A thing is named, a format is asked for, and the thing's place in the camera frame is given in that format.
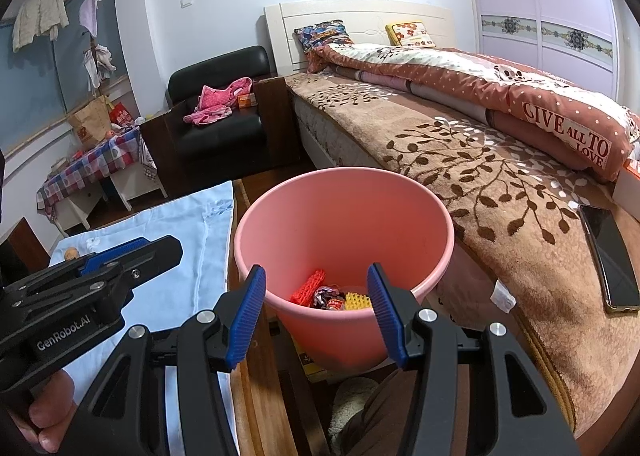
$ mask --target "mattress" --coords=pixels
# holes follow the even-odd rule
[[[328,117],[320,114],[300,97],[294,96],[294,110],[303,146],[319,169],[344,165],[382,168]]]

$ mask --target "brown leaf patterned blanket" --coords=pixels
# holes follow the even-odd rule
[[[455,110],[327,74],[287,83],[382,166],[444,202],[458,241],[517,299],[511,313],[530,352],[575,435],[584,433],[638,355],[640,319],[605,314],[576,208],[612,209],[638,274],[639,224],[606,187]]]

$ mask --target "checkered tablecloth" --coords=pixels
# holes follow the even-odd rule
[[[144,146],[140,128],[135,127],[86,152],[62,173],[49,178],[38,189],[38,209],[50,220],[55,218],[54,205],[63,198],[83,189],[90,183],[107,178],[112,173],[125,169],[140,160],[141,145]]]

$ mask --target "pink plastic bucket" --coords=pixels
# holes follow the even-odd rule
[[[393,285],[418,301],[437,284],[453,251],[453,223],[428,189],[405,176],[338,167],[292,178],[259,198],[234,245],[242,278],[257,263],[266,301],[320,366],[362,372],[386,358],[372,309],[328,311],[294,305],[291,294],[316,269],[325,283],[367,293],[367,269],[382,263]]]

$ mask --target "hanging clothes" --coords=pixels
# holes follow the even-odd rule
[[[36,36],[49,34],[51,41],[55,41],[58,27],[68,24],[64,0],[25,0],[15,19],[14,52],[33,43]]]
[[[100,88],[100,78],[98,77],[98,68],[94,61],[94,55],[91,53],[91,49],[84,53],[84,60],[82,61],[86,72],[89,76],[89,91],[95,95],[96,90]]]
[[[87,75],[89,76],[89,91],[94,95],[97,89],[100,88],[101,81],[110,78],[111,72],[116,71],[116,67],[111,64],[111,52],[109,48],[102,45],[95,46],[95,61],[94,55],[91,49],[89,49],[84,53],[82,64],[84,64]]]
[[[95,60],[98,66],[98,76],[100,80],[111,77],[111,72],[116,71],[116,67],[111,64],[111,52],[109,48],[102,45],[95,47]]]
[[[80,5],[80,24],[95,38],[98,35],[98,2],[102,0],[84,0]]]

